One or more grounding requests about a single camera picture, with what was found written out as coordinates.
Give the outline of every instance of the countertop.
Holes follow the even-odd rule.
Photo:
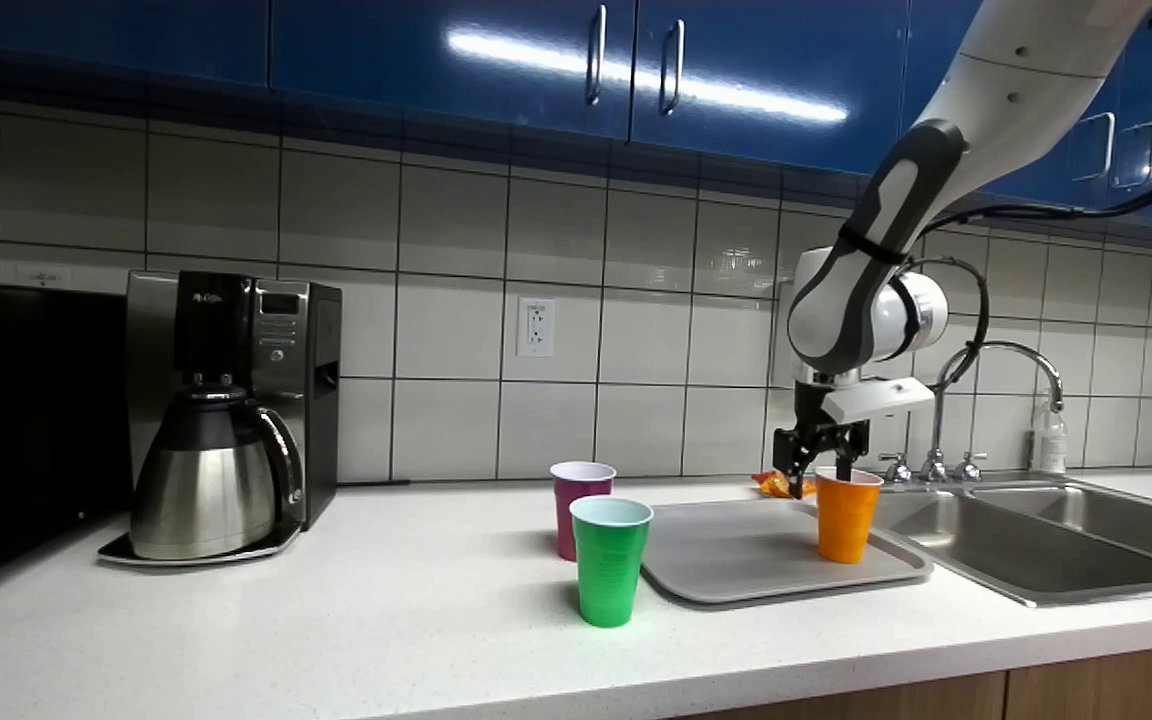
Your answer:
[[[1078,477],[1152,496],[1152,473]],[[683,717],[1152,650],[1152,597],[1026,608],[943,569],[725,611],[643,586],[627,628],[587,628],[549,484],[346,487],[290,551],[201,571],[98,565],[121,531],[0,571],[0,717]]]

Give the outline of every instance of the coffee maker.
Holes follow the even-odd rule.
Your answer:
[[[128,283],[128,556],[268,556],[338,494],[340,287],[229,273]]]

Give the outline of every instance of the orange cup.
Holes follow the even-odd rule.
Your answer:
[[[861,565],[883,484],[876,477],[817,477],[817,556]]]

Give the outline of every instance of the tile backsplash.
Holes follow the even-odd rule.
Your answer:
[[[534,482],[560,456],[626,477],[745,477],[794,422],[794,266],[837,210],[524,163],[217,134],[0,101],[0,283],[123,292],[229,268],[346,287],[346,482]],[[953,229],[921,249],[990,273],[993,338],[1063,376],[1078,469],[1152,466],[1152,246]],[[891,367],[934,379],[976,292],[938,268],[953,332]],[[552,338],[524,354],[520,310]],[[1048,385],[990,347],[943,404],[943,456],[1026,466]],[[873,456],[921,469],[934,414]]]

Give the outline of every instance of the cup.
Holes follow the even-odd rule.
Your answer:
[[[817,477],[817,556],[861,565],[883,484],[876,477]]]
[[[598,628],[621,628],[633,617],[653,510],[627,496],[580,496],[577,524],[577,605]]]
[[[614,496],[615,469],[598,461],[563,461],[549,469],[552,477],[552,515],[556,515],[556,551],[577,559],[571,514],[580,496]]]

